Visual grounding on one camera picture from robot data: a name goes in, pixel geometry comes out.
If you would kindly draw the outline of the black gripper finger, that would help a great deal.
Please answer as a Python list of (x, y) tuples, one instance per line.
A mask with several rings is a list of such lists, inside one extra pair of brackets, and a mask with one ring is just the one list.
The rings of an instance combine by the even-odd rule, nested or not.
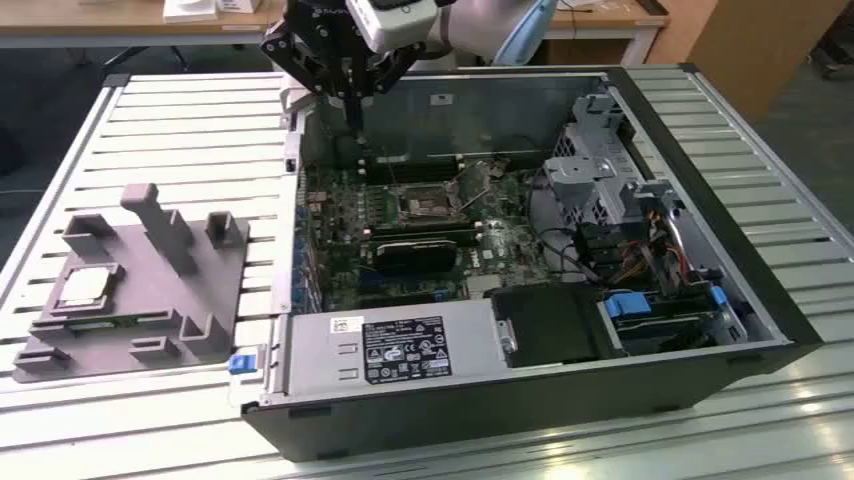
[(356, 136), (356, 90), (332, 33), (328, 22), (277, 22), (260, 47), (273, 64), (341, 110), (348, 133)]
[(400, 80), (425, 51), (425, 43), (416, 42), (392, 50), (381, 59), (368, 50), (354, 58), (354, 138), (360, 144), (364, 139), (364, 101), (376, 93), (386, 93)]

